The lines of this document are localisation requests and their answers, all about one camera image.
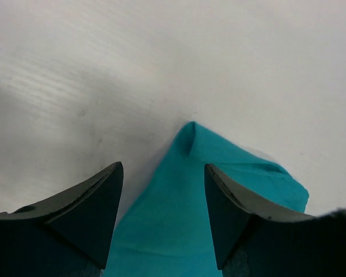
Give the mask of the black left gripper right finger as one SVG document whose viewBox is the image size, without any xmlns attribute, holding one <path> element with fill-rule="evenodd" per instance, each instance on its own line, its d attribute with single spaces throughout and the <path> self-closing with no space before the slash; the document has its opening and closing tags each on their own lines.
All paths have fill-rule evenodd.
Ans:
<svg viewBox="0 0 346 277">
<path fill-rule="evenodd" d="M 224 276 L 346 276 L 346 209 L 311 216 L 204 167 L 216 264 Z"/>
</svg>

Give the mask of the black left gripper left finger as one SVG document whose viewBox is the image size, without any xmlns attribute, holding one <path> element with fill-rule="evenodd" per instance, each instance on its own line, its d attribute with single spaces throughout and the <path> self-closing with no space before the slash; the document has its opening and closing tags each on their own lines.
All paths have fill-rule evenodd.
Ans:
<svg viewBox="0 0 346 277">
<path fill-rule="evenodd" d="M 100 276 L 123 186 L 116 162 L 88 180 L 0 213 L 0 276 Z"/>
</svg>

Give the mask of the teal t shirt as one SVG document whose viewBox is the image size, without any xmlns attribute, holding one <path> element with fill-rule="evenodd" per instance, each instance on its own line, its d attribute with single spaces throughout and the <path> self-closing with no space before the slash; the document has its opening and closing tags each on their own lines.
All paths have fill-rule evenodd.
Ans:
<svg viewBox="0 0 346 277">
<path fill-rule="evenodd" d="M 308 191 L 286 169 L 187 123 L 117 225 L 104 276 L 219 276 L 204 188 L 213 163 L 261 196 L 303 212 Z"/>
</svg>

